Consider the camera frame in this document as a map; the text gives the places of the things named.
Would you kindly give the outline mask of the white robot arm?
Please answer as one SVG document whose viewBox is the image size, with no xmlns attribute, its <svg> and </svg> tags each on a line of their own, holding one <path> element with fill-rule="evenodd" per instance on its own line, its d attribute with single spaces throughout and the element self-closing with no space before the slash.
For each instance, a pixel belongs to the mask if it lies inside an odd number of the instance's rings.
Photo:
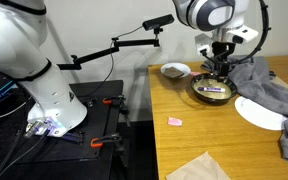
<svg viewBox="0 0 288 180">
<path fill-rule="evenodd" d="M 250 0 L 172 0 L 181 23 L 201 31 L 225 29 L 231 42 L 245 29 Z M 40 51 L 47 37 L 44 0 L 0 0 L 0 72 L 36 101 L 28 124 L 37 135 L 61 137 L 87 116 L 58 65 Z"/>
</svg>

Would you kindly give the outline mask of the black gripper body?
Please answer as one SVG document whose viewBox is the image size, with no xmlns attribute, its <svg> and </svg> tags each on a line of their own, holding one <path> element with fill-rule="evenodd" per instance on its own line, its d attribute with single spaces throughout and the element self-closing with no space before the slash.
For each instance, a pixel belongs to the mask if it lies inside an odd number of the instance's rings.
<svg viewBox="0 0 288 180">
<path fill-rule="evenodd" d="M 222 43 L 222 42 L 213 42 L 212 43 L 212 52 L 214 59 L 219 62 L 226 62 L 227 57 L 231 55 L 235 50 L 234 43 Z"/>
</svg>

